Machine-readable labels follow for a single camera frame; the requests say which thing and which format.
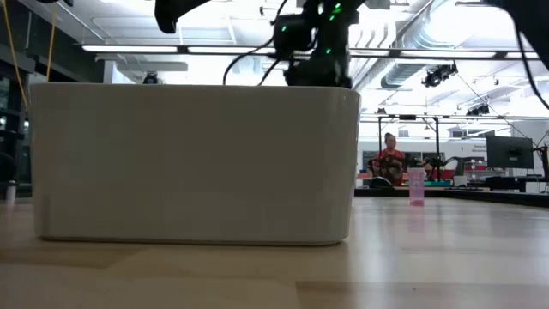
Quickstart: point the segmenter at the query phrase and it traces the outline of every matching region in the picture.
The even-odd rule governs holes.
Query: computer monitor
[[[487,136],[488,166],[501,168],[534,168],[531,138]]]

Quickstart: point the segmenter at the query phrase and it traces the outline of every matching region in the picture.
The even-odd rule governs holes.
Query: person
[[[404,154],[396,150],[396,137],[390,133],[385,134],[385,146],[374,160],[374,172],[393,185],[402,185]]]

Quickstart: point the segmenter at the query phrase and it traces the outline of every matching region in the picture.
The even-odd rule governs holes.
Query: yellow cable
[[[19,89],[21,90],[21,96],[23,97],[23,104],[25,105],[25,110],[28,112],[27,95],[25,94],[25,87],[23,86],[23,82],[21,81],[21,75],[19,74],[19,65],[17,65],[17,56],[15,55],[14,39],[11,35],[11,27],[9,26],[8,0],[3,0],[3,14],[4,14],[4,19],[6,20],[6,28],[8,29],[9,48],[11,49],[11,57],[14,59],[15,74],[17,75],[17,81],[19,82]]]
[[[51,38],[50,38],[50,52],[48,54],[48,67],[45,74],[45,81],[50,82],[51,71],[51,56],[53,56],[53,41],[55,39],[55,23],[57,21],[57,5],[53,4],[53,17],[51,18]]]

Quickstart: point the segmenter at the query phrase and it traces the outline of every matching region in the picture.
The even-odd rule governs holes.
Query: wooden table
[[[42,242],[30,205],[0,206],[0,307],[549,307],[548,212],[407,203],[356,198],[349,238],[317,248]]]

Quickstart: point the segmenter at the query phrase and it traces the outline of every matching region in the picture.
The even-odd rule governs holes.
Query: pink bottle
[[[423,206],[425,204],[425,170],[423,168],[408,168],[410,181],[410,205]]]

